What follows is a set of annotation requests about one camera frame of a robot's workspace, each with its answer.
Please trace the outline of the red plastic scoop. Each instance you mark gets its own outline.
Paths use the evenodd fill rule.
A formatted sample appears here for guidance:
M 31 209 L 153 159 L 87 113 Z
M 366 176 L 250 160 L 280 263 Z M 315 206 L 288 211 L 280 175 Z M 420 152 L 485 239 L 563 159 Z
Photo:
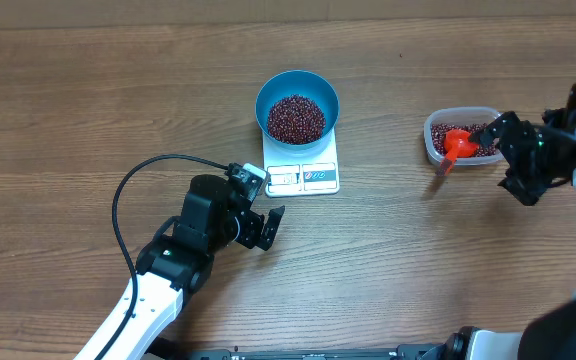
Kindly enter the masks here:
M 472 142 L 470 136 L 470 132 L 461 129 L 453 129 L 446 133 L 444 148 L 447 153 L 439 164 L 437 176 L 448 175 L 459 158 L 468 158 L 477 152 L 479 145 Z

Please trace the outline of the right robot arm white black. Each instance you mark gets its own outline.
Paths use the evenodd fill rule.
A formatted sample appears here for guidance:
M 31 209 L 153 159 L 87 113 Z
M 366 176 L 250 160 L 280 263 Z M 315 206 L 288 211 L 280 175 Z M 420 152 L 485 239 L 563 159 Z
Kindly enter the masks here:
M 462 137 L 482 147 L 495 145 L 509 167 L 500 187 L 525 206 L 549 189 L 571 184 L 576 191 L 576 83 L 565 107 L 547 110 L 542 124 L 522 121 L 515 112 Z M 523 331 L 499 333 L 463 327 L 428 359 L 576 359 L 576 288 L 570 302 L 533 320 Z

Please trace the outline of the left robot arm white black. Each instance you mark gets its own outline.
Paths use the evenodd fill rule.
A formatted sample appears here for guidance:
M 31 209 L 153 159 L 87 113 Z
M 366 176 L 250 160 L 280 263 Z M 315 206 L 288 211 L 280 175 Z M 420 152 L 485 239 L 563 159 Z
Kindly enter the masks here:
M 271 248 L 285 208 L 251 210 L 268 173 L 233 164 L 224 177 L 191 181 L 181 214 L 166 220 L 140 251 L 136 278 L 83 349 L 85 359 L 140 359 L 207 282 L 215 253 L 232 242 Z

